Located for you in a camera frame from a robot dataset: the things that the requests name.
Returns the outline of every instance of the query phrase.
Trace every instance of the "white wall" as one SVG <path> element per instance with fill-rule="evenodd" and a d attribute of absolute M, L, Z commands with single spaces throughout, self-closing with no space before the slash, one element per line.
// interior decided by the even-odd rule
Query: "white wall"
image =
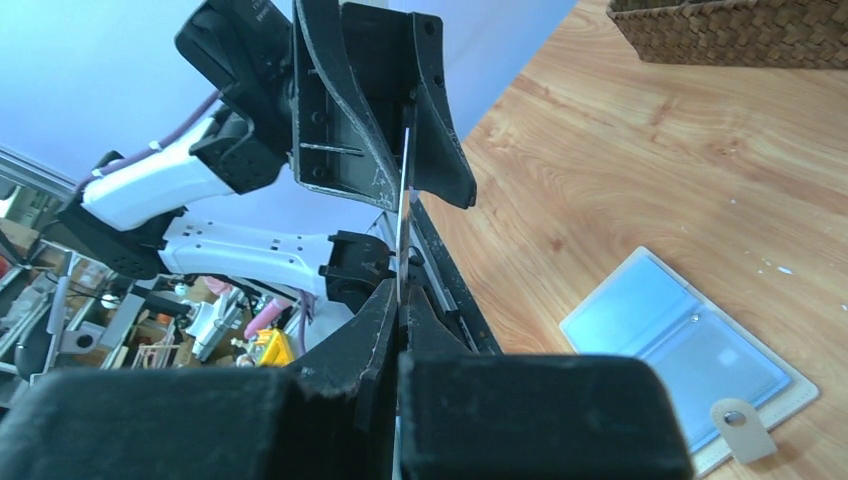
<path fill-rule="evenodd" d="M 398 10 L 442 16 L 445 77 L 460 137 L 471 131 L 575 3 L 363 3 L 386 1 Z M 290 16 L 290 2 L 277 4 Z M 105 152 L 130 154 L 167 134 L 212 90 L 173 45 L 197 5 L 198 0 L 0 2 L 0 146 L 79 179 Z M 195 210 L 214 212 L 221 221 L 254 224 L 268 221 L 259 217 L 267 216 L 269 206 L 347 210 L 344 215 L 328 213 L 318 223 L 279 219 L 283 214 L 271 210 L 276 218 L 272 225 L 304 233 L 336 226 L 353 229 L 363 219 L 373 219 L 370 207 L 339 202 L 346 201 L 312 194 L 281 178 L 273 189 L 204 201 Z"/>

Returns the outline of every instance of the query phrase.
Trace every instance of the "wooden table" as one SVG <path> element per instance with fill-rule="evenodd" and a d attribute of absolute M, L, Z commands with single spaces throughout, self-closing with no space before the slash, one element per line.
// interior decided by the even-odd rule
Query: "wooden table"
<path fill-rule="evenodd" d="M 584 0 L 465 149 L 478 206 L 425 202 L 505 351 L 645 245 L 822 391 L 710 478 L 848 478 L 848 72 L 641 63 Z"/>

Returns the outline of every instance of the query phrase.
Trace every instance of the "brown wicker basket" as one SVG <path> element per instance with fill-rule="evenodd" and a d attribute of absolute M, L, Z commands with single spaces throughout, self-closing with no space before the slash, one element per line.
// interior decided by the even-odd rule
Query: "brown wicker basket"
<path fill-rule="evenodd" d="M 646 62 L 846 68 L 848 0 L 611 0 Z"/>

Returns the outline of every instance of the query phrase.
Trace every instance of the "beige tag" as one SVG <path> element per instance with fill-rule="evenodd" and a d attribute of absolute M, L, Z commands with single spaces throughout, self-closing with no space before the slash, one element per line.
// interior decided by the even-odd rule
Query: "beige tag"
<path fill-rule="evenodd" d="M 719 433 L 739 463 L 751 463 L 777 452 L 757 410 L 738 398 L 719 400 L 710 410 Z"/>

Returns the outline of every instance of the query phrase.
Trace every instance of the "blue pad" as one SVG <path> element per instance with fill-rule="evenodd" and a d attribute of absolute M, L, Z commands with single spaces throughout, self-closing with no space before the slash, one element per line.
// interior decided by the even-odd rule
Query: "blue pad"
<path fill-rule="evenodd" d="M 759 407 L 791 383 L 648 253 L 616 271 L 562 329 L 579 353 L 631 356 L 653 367 L 692 453 L 718 436 L 715 402 L 739 398 Z"/>

